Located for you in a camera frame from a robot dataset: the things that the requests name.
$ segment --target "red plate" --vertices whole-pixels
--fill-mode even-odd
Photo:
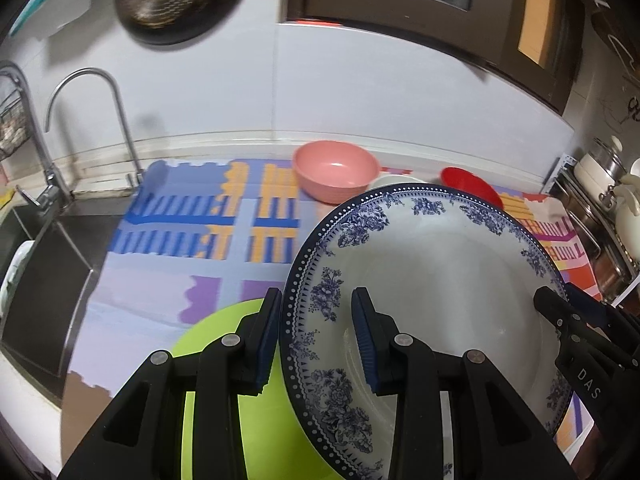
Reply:
[[[486,200],[489,204],[504,209],[502,200],[495,192],[495,189],[473,173],[461,170],[460,168],[445,168],[440,172],[440,179],[447,187],[465,191],[482,200]]]

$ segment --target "white bowl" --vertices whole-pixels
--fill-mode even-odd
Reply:
[[[367,191],[376,189],[377,187],[390,186],[391,184],[404,184],[405,182],[419,182],[421,184],[425,183],[425,181],[410,175],[386,174],[379,176],[376,180],[369,184],[369,187],[367,187]]]

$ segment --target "blue floral pattern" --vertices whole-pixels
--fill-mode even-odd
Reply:
[[[439,200],[436,202],[435,200],[420,197],[412,198],[411,201],[414,203],[414,215],[419,215],[420,213],[423,215],[439,215],[445,212],[444,206]]]
[[[539,276],[540,278],[544,278],[546,276],[546,269],[542,265],[540,254],[537,251],[523,249],[520,251],[520,254],[527,259],[527,263],[534,270],[536,276]]]
[[[360,205],[348,213],[340,223],[338,247],[365,244],[369,240],[370,231],[382,231],[388,225],[389,218],[379,205]]]
[[[558,276],[554,272],[551,275],[551,283],[555,287],[556,291],[560,291],[563,289],[564,281],[562,281],[562,278],[558,278]]]
[[[325,237],[318,242],[318,249],[324,251],[324,254],[326,254],[327,256],[335,256],[335,253],[328,247],[330,242],[331,240],[329,240],[328,237]]]
[[[557,410],[558,404],[566,398],[570,390],[571,386],[564,378],[564,375],[559,370],[556,370],[556,376],[551,383],[551,391],[546,396],[546,406],[554,411]]]
[[[371,453],[372,428],[369,415],[360,407],[350,406],[353,386],[342,368],[314,370],[310,377],[310,407],[338,446],[353,446]]]
[[[325,319],[335,321],[334,308],[340,306],[340,286],[344,283],[344,280],[338,278],[341,275],[340,270],[322,268],[320,283],[311,289],[309,312],[319,310]]]
[[[297,334],[289,344],[289,348],[301,359],[309,361],[319,359],[318,354],[309,348],[311,345],[316,344],[317,333],[318,330],[316,329]]]
[[[484,224],[495,235],[500,236],[507,225],[507,221],[502,216],[484,206],[469,204],[461,205],[460,209],[474,224]]]
[[[527,234],[524,232],[524,229],[515,224],[509,225],[509,232],[512,233],[519,242],[527,239]]]
[[[363,463],[356,466],[358,476],[362,480],[378,480],[381,478],[379,471],[382,469],[382,459],[378,460],[373,467],[365,466]]]
[[[385,205],[386,208],[389,209],[393,204],[395,205],[404,205],[404,202],[400,200],[400,198],[392,193],[385,194]]]

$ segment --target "white pot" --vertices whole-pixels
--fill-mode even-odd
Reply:
[[[576,180],[596,204],[600,204],[600,195],[606,193],[609,186],[616,184],[614,175],[622,176],[616,174],[622,169],[618,158],[622,144],[615,136],[611,136],[611,142],[612,147],[594,139],[594,147],[574,167]]]

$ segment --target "screw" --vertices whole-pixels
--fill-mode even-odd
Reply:
[[[484,363],[486,359],[485,355],[479,350],[469,350],[466,353],[466,358],[477,365]]]
[[[238,334],[227,334],[222,336],[222,344],[224,346],[236,346],[240,342]]]
[[[152,364],[161,365],[166,362],[169,358],[169,354],[164,350],[158,350],[157,352],[153,352],[150,357],[150,361]]]
[[[394,338],[394,341],[399,346],[411,346],[412,343],[414,342],[414,338],[408,334],[398,334]]]

